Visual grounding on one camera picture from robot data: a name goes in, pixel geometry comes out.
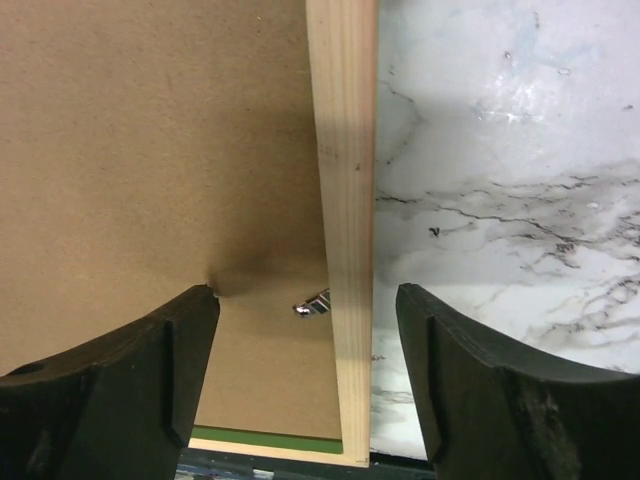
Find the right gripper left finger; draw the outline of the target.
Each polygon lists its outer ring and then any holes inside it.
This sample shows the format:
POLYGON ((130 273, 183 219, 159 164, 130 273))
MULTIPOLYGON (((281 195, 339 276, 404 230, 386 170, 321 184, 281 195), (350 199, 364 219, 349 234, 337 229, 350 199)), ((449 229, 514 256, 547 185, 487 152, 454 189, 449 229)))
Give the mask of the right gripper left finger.
POLYGON ((220 315, 207 285, 1 378, 4 479, 171 479, 220 315))

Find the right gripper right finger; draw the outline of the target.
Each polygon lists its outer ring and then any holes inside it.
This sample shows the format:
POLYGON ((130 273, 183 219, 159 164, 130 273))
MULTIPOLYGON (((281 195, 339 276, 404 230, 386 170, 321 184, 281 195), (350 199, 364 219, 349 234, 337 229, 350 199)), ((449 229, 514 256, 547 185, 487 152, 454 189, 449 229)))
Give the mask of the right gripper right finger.
POLYGON ((396 294, 402 350, 440 479, 635 479, 639 379, 543 352, 421 286, 396 294))

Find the brown cardboard backing board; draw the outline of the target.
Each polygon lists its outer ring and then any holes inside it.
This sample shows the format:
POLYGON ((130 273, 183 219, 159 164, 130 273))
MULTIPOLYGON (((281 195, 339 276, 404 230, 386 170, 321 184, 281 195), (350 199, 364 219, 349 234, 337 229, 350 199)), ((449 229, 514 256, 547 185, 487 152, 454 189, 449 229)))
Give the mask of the brown cardboard backing board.
POLYGON ((1 369, 195 284, 197 421, 340 435, 301 1, 1 5, 1 369))

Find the green wooden picture frame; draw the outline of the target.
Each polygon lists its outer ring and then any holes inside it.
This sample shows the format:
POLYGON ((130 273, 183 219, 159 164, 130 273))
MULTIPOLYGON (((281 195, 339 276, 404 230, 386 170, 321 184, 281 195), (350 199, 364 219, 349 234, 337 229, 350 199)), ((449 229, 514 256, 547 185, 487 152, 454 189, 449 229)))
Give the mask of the green wooden picture frame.
POLYGON ((306 4, 342 450, 196 435, 205 451, 366 468, 370 458, 378 4, 306 4))

